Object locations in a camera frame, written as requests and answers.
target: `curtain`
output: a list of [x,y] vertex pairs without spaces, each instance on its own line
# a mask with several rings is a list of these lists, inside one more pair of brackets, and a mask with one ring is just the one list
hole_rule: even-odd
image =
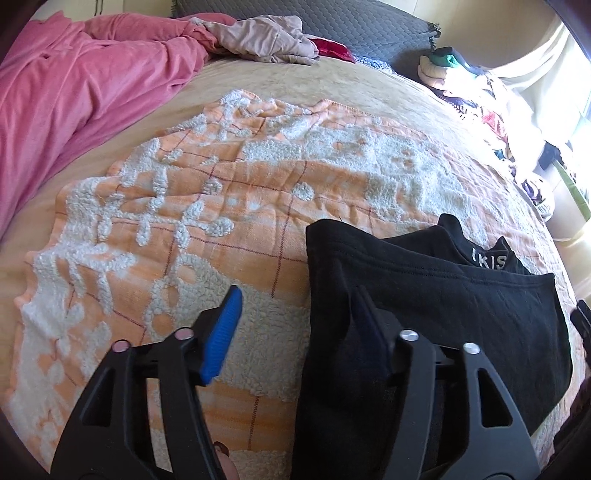
[[532,52],[491,73],[525,99],[531,122],[553,145],[567,143],[591,118],[591,62],[559,17]]

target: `red fabric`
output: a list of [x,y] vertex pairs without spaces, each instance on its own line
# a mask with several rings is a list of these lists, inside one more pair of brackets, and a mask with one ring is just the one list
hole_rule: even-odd
[[318,53],[322,57],[331,57],[334,59],[341,59],[355,63],[353,54],[351,51],[341,43],[335,41],[326,40],[325,38],[313,38],[308,37],[318,47]]

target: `gray pillow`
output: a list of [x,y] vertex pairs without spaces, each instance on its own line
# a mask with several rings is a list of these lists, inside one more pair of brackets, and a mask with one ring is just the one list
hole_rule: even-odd
[[297,15],[304,33],[335,40],[353,53],[388,62],[418,80],[421,55],[434,48],[436,25],[377,0],[175,0],[173,16],[225,13],[240,20],[257,15]]

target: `black shirt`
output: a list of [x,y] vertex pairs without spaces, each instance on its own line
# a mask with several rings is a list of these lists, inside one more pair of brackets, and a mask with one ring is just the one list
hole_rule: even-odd
[[530,274],[504,238],[485,251],[442,215],[437,226],[383,240],[320,220],[306,244],[311,336],[292,480],[371,478],[385,454],[395,395],[362,371],[343,372],[339,360],[350,349],[349,292],[357,286],[433,343],[480,345],[530,433],[566,392],[570,345],[554,274]]

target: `black clamp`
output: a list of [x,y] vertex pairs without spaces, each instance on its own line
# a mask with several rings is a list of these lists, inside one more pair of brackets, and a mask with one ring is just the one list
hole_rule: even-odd
[[[115,342],[64,428],[54,480],[225,480],[205,425],[196,385],[217,376],[242,313],[232,286],[222,304],[162,342]],[[156,465],[148,421],[147,378],[160,382],[173,473]]]

